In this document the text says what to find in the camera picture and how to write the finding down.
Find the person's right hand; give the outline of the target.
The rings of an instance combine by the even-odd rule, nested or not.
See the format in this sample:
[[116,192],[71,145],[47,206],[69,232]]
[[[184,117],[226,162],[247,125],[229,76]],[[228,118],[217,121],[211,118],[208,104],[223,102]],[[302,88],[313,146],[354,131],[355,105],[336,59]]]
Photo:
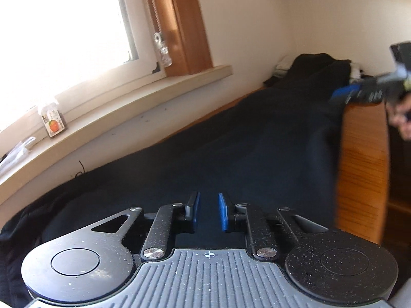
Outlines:
[[405,141],[410,141],[411,138],[410,120],[407,118],[410,108],[410,93],[407,93],[397,104],[390,104],[388,102],[385,104],[389,125],[396,128]]

